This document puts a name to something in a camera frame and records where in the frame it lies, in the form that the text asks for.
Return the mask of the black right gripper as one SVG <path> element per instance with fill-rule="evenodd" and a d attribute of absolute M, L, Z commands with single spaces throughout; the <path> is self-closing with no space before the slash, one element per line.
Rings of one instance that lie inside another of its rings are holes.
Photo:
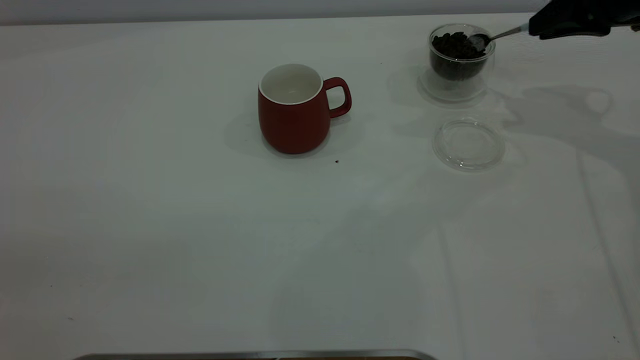
<path fill-rule="evenodd" d="M 613 0 L 613 27 L 640 31 L 640 1 Z M 551 0 L 529 19 L 530 34 L 540 40 L 566 37 L 605 37 L 611 33 L 596 0 Z"/>

